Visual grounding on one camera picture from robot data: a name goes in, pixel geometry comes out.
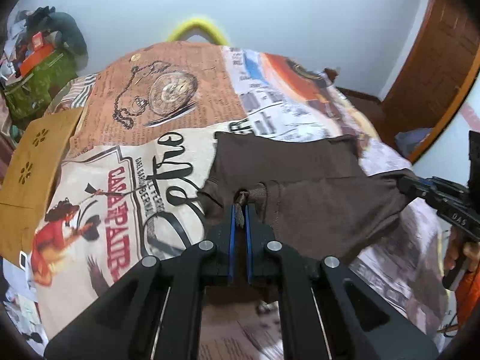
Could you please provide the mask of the person right hand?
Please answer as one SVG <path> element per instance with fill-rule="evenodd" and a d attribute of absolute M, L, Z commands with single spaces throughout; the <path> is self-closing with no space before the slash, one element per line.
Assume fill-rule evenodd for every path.
<path fill-rule="evenodd" d="M 448 247 L 444 258 L 444 268 L 451 270 L 456 266 L 457 260 L 465 255 L 470 260 L 469 272 L 474 272 L 479 266 L 479 243 L 466 242 L 463 243 L 459 236 L 461 233 L 455 227 L 451 227 L 448 240 Z"/>

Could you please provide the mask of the orange sleeve forearm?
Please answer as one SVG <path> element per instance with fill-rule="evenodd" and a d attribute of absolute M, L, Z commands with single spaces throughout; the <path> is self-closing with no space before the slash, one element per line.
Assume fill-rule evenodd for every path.
<path fill-rule="evenodd" d="M 456 317 L 460 328 L 465 325 L 479 301 L 479 284 L 479 269 L 477 269 L 475 272 L 466 273 L 455 291 Z"/>

